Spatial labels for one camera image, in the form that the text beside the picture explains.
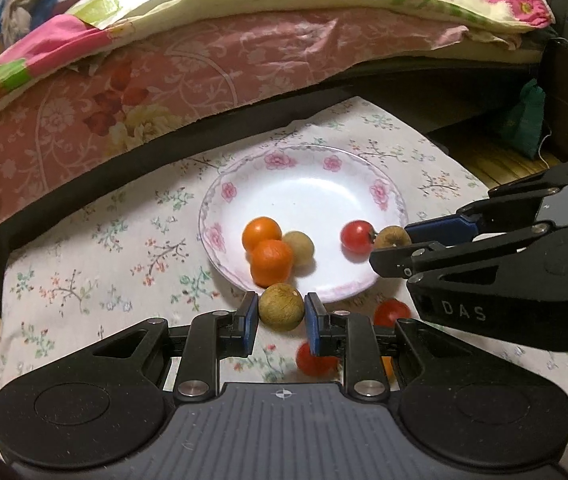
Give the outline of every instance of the brown round fruit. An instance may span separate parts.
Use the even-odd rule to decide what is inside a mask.
[[[260,296],[260,320],[273,330],[288,332],[304,319],[304,299],[288,283],[276,283]]]
[[[389,225],[382,229],[373,241],[376,249],[384,249],[387,247],[404,247],[411,245],[411,237],[399,225]]]
[[[294,267],[304,267],[313,262],[315,246],[307,235],[300,231],[291,231],[282,237],[282,241],[293,251]]]

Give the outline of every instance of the plate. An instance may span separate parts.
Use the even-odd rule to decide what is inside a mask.
[[[373,285],[368,258],[344,253],[340,232],[352,220],[376,230],[407,223],[395,184],[361,157],[337,148],[299,144],[249,154],[220,174],[200,207],[200,239],[213,266],[241,290],[255,285],[242,232],[258,216],[273,218],[282,233],[302,231],[315,245],[315,263],[289,282],[325,303]]]

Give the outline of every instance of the pink floral bed sheet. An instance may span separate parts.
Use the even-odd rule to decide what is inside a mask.
[[[362,61],[455,44],[467,32],[379,9],[263,12],[155,34],[115,50],[94,74],[59,70],[0,112],[0,222],[198,119],[310,86]],[[75,33],[90,43],[104,39],[88,29]],[[48,45],[68,56],[58,40]],[[44,55],[40,61],[50,63]]]
[[[452,213],[486,195],[473,175],[425,137],[360,98],[177,161],[77,211],[13,255],[4,279],[0,388],[143,319],[160,316],[171,325],[189,324],[202,312],[237,308],[242,293],[206,258],[198,235],[200,204],[234,160],[265,150],[279,159],[281,147],[299,143],[334,146],[375,164],[397,186],[409,222]],[[333,169],[329,164],[327,171]],[[234,199],[231,189],[225,193]],[[223,232],[205,235],[223,243]],[[372,315],[385,298],[412,305],[403,280],[379,280],[330,308]],[[555,381],[568,393],[568,353],[456,335]],[[221,362],[221,382],[312,381],[294,362],[302,341],[303,325],[285,334],[260,326],[250,357]],[[568,469],[568,448],[562,465]]]

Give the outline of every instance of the floral tablecloth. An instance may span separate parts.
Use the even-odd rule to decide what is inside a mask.
[[[4,280],[0,388],[140,320],[161,316],[171,325],[188,324],[202,312],[237,308],[243,293],[215,272],[198,239],[200,202],[234,160],[257,148],[300,142],[348,150],[381,168],[402,193],[409,222],[450,214],[486,193],[425,137],[359,98],[308,121],[177,161],[75,212],[13,255]],[[330,307],[372,314],[385,298],[412,305],[403,280],[379,280]],[[456,335],[548,377],[568,393],[568,354]],[[253,355],[221,362],[222,383],[311,381],[294,361],[302,341],[303,325],[284,334],[260,326]],[[568,469],[568,448],[562,464]]]

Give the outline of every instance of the tangerine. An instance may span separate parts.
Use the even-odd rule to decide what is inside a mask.
[[[288,280],[293,268],[293,251],[281,240],[263,240],[251,253],[251,276],[264,288]]]
[[[282,240],[282,229],[278,223],[267,216],[254,218],[242,232],[242,245],[247,253],[252,253],[261,241]]]

